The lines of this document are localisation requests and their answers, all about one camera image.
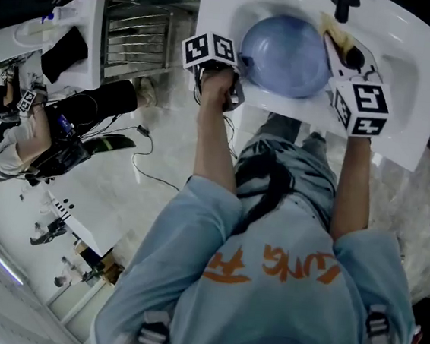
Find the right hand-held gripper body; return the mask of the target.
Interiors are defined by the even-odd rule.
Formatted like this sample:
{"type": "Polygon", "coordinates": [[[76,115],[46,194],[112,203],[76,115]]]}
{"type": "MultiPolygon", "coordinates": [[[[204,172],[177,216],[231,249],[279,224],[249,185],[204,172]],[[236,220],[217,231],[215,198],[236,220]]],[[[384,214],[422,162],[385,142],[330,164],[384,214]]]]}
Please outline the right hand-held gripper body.
{"type": "Polygon", "coordinates": [[[392,113],[390,87],[378,67],[332,70],[330,106],[348,136],[379,137],[392,113]]]}

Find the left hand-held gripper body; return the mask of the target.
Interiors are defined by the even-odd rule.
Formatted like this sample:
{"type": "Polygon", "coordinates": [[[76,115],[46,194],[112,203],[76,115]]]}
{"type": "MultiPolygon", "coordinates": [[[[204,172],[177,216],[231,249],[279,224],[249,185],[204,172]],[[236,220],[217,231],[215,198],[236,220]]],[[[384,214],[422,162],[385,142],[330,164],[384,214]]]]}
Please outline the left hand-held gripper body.
{"type": "Polygon", "coordinates": [[[223,111],[231,112],[244,103],[245,95],[240,82],[243,64],[239,62],[235,43],[230,38],[214,32],[191,36],[182,42],[182,67],[191,73],[194,83],[193,96],[201,102],[201,81],[204,72],[233,70],[233,82],[229,89],[229,102],[223,111]]]}

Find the person's left hand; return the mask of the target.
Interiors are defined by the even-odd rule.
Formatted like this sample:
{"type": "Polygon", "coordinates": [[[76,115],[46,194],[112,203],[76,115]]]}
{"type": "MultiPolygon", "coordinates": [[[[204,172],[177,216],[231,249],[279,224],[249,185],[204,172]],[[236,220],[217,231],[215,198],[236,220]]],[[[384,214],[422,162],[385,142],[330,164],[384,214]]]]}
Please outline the person's left hand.
{"type": "Polygon", "coordinates": [[[224,103],[234,81],[234,75],[230,68],[205,71],[201,79],[201,96],[204,101],[211,99],[224,103]]]}

